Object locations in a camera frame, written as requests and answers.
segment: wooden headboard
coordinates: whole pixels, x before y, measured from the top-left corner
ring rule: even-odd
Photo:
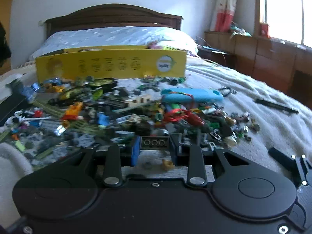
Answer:
[[[46,21],[46,37],[59,31],[112,26],[163,26],[181,28],[181,16],[163,14],[128,4],[102,4]]]

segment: yellow cardboard box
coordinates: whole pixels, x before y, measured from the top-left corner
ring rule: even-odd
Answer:
[[[36,59],[37,77],[141,78],[144,75],[183,77],[186,51],[146,49],[146,46],[100,46],[64,49]]]

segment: curtain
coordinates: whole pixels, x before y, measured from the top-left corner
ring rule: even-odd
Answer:
[[[227,32],[233,20],[237,0],[216,0],[210,31]]]

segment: lego pile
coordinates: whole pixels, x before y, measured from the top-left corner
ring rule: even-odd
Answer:
[[[92,76],[55,78],[32,87],[14,81],[12,91],[26,96],[29,106],[14,111],[0,127],[0,142],[15,146],[37,170],[82,148],[104,151],[113,143],[122,148],[136,135],[150,136],[146,147],[162,148],[163,141],[153,138],[180,133],[181,143],[213,151],[235,147],[240,140],[250,142],[249,130],[260,130],[249,113],[228,115],[222,106],[196,102],[190,94],[173,92],[188,95],[191,103],[164,102],[169,93],[161,91],[160,83],[179,85],[185,78],[145,76],[140,81],[131,92],[115,79]],[[158,92],[159,98],[152,99],[147,89]],[[174,168],[170,159],[163,159],[163,168]]]

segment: screw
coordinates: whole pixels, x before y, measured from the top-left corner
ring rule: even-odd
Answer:
[[[152,183],[152,187],[160,187],[159,183]]]
[[[278,232],[280,234],[286,234],[288,232],[288,227],[287,226],[282,226],[278,229]]]
[[[193,177],[193,178],[190,178],[190,182],[193,184],[193,185],[202,185],[205,183],[205,180],[201,177]]]
[[[23,228],[23,232],[24,232],[25,234],[32,234],[32,228],[30,228],[29,226],[25,226],[25,227]]]
[[[119,183],[119,179],[116,177],[107,177],[104,179],[104,182],[108,185],[117,185]]]

